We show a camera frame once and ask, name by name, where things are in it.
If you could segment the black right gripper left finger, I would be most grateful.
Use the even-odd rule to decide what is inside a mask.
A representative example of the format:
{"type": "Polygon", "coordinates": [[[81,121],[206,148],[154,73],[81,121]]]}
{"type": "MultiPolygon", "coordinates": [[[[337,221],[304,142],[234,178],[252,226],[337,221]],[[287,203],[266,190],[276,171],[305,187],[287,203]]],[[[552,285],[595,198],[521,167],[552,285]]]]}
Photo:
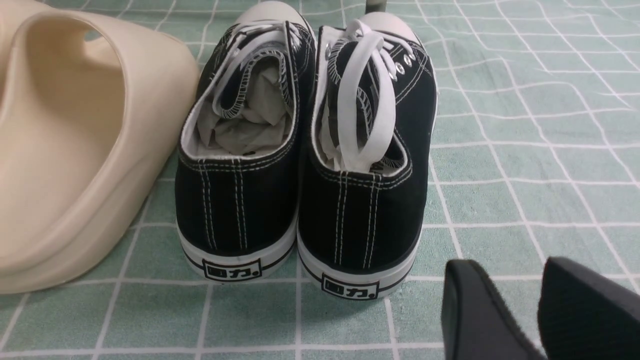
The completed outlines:
{"type": "Polygon", "coordinates": [[[475,260],[446,262],[441,308],[446,360],[544,360],[475,260]]]}

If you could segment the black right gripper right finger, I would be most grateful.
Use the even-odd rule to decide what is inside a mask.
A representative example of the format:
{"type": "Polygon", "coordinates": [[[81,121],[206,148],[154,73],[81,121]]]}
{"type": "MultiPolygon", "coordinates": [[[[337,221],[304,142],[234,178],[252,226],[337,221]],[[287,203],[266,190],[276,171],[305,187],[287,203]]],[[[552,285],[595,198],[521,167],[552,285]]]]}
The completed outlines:
{"type": "Polygon", "coordinates": [[[637,360],[640,297],[566,257],[549,257],[537,323],[550,360],[637,360]]]}

